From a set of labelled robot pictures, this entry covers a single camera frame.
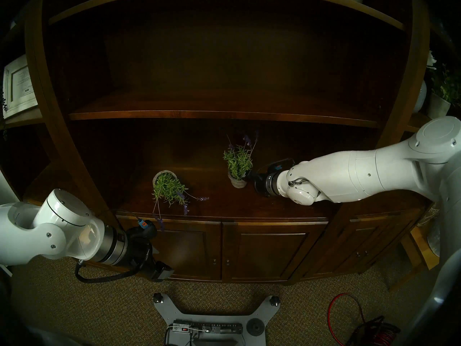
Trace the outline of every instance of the green plant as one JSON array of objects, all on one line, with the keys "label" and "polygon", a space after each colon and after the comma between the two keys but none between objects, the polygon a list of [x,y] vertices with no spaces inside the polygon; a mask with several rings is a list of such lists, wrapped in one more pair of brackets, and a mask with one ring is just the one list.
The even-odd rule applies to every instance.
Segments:
[{"label": "green plant", "polygon": [[[171,173],[164,172],[157,176],[153,182],[153,196],[155,199],[155,205],[153,207],[153,216],[157,221],[162,224],[162,215],[160,214],[160,203],[159,200],[163,198],[165,202],[171,206],[174,202],[178,202],[179,205],[183,206],[184,215],[187,216],[189,201],[184,194],[189,197],[196,199],[197,201],[206,201],[209,197],[194,197],[187,193],[187,188],[178,179],[176,179]],[[159,218],[155,215],[155,207],[158,206]]]},{"label": "green plant", "polygon": [[434,83],[432,92],[448,102],[456,102],[460,98],[460,81],[459,72],[450,74],[446,64],[442,64],[441,69],[431,70]]},{"label": "green plant", "polygon": [[169,172],[164,172],[158,175],[153,185],[153,195],[156,201],[163,198],[171,206],[174,202],[178,202],[180,205],[184,205],[186,199],[184,192],[186,186],[183,185],[178,179]]},{"label": "green plant", "polygon": [[245,140],[245,145],[237,145],[236,147],[232,145],[229,139],[229,149],[224,151],[224,160],[227,161],[227,168],[232,178],[236,180],[241,180],[245,172],[253,167],[251,154],[253,153],[254,146],[258,142],[258,132],[256,131],[254,145],[251,144],[251,140],[247,135],[245,135],[243,139]]}]

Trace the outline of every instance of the metal ring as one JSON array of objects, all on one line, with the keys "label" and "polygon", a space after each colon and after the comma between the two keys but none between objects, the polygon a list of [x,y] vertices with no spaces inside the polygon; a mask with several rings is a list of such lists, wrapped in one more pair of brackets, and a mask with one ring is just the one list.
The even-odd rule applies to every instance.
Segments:
[{"label": "metal ring", "polygon": [[117,238],[114,251],[112,252],[110,257],[108,257],[103,262],[103,264],[113,265],[120,259],[120,257],[122,257],[126,253],[126,246],[125,245],[128,243],[128,239],[127,239],[126,234],[125,234],[124,231],[121,231],[121,233],[123,233],[124,238]]},{"label": "metal ring", "polygon": [[274,177],[275,174],[277,174],[277,172],[273,172],[269,175],[267,175],[266,177],[266,191],[271,195],[271,196],[276,196],[277,194],[274,192],[274,190],[272,189],[272,179]]},{"label": "metal ring", "polygon": [[101,246],[99,247],[96,254],[91,258],[95,262],[101,262],[107,253],[110,252],[112,244],[114,242],[115,229],[111,226],[104,226],[104,237],[102,239]]}]

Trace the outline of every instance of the wooden cabinet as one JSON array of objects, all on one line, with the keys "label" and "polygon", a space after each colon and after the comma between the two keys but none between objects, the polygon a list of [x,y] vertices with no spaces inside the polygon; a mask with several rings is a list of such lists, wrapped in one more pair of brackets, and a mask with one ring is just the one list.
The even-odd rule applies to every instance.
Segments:
[{"label": "wooden cabinet", "polygon": [[325,224],[223,223],[223,281],[288,280]]},{"label": "wooden cabinet", "polygon": [[[123,228],[137,226],[137,220],[119,218]],[[154,258],[171,266],[172,279],[221,279],[221,223],[164,220],[165,230],[151,240],[159,251]]]},{"label": "wooden cabinet", "polygon": [[411,209],[351,219],[332,246],[301,279],[366,270],[394,240],[400,239],[422,211]]},{"label": "wooden cabinet", "polygon": [[[188,221],[183,206],[162,210],[166,230],[152,242],[176,279],[363,271],[427,205],[392,191],[301,206],[234,188],[222,159],[228,138],[256,131],[251,157],[264,167],[417,130],[430,38],[421,0],[34,0],[26,11],[0,62],[26,53],[40,114],[0,124],[0,169],[19,199],[63,188],[110,225],[114,210],[151,217],[152,178],[173,171],[209,198],[190,201]],[[322,138],[306,144],[307,134]],[[18,165],[23,156],[34,164]]]}]

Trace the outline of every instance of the black knob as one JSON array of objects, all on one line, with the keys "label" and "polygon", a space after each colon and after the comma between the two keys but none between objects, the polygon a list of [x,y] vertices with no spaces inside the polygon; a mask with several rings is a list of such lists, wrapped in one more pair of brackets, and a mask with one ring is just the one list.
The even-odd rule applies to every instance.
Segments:
[{"label": "black knob", "polygon": [[269,299],[269,302],[271,303],[272,306],[279,306],[280,305],[280,299],[278,296],[273,296]]},{"label": "black knob", "polygon": [[154,303],[162,303],[162,302],[163,302],[163,296],[162,296],[162,294],[160,294],[159,292],[156,292],[156,293],[153,295],[152,299],[153,299],[153,302],[154,302]]}]

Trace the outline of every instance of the red cable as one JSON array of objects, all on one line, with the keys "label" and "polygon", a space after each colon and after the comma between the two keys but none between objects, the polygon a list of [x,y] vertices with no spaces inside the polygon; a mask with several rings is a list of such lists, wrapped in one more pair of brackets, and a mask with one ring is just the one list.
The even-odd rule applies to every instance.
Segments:
[{"label": "red cable", "polygon": [[[333,338],[336,340],[336,342],[338,344],[340,344],[341,346],[344,346],[343,343],[341,343],[340,340],[338,340],[338,338],[336,337],[335,333],[333,332],[333,329],[332,329],[332,325],[330,323],[330,313],[331,313],[331,310],[332,310],[332,306],[333,304],[335,303],[335,301],[337,299],[339,299],[341,296],[344,296],[344,295],[347,295],[347,296],[350,296],[352,299],[355,300],[355,302],[357,303],[357,305],[359,306],[359,311],[360,311],[360,316],[362,318],[362,321],[364,324],[366,324],[365,322],[365,318],[363,317],[363,311],[362,311],[362,306],[360,305],[359,301],[357,300],[356,297],[352,296],[351,294],[348,294],[346,292],[342,293],[342,294],[338,294],[336,295],[332,302],[330,303],[329,307],[328,307],[328,328],[330,329],[330,332],[333,336]],[[396,334],[391,332],[391,331],[388,331],[388,330],[381,330],[381,331],[378,331],[378,333],[374,336],[374,340],[372,340],[373,344],[374,345],[380,345],[380,346],[390,346],[391,343],[394,341],[395,339],[395,336]]]},{"label": "red cable", "polygon": [[332,306],[333,306],[334,302],[335,302],[337,299],[339,299],[341,296],[343,296],[343,295],[350,296],[352,299],[355,300],[355,302],[356,302],[357,305],[359,306],[360,316],[362,317],[362,321],[363,321],[363,323],[365,323],[365,318],[363,317],[363,312],[362,312],[362,306],[360,305],[359,301],[358,301],[354,296],[352,296],[351,294],[348,294],[348,293],[346,293],[346,292],[344,292],[344,293],[342,293],[342,294],[336,295],[336,296],[333,298],[332,302],[330,303],[330,305],[329,305],[329,307],[328,307],[328,328],[330,329],[330,332],[332,333],[333,338],[334,338],[334,339],[336,340],[336,342],[337,342],[338,344],[340,344],[341,346],[344,346],[344,344],[341,343],[340,340],[338,340],[338,338],[336,337],[335,333],[333,332],[332,325],[330,324],[330,313],[331,313]]}]

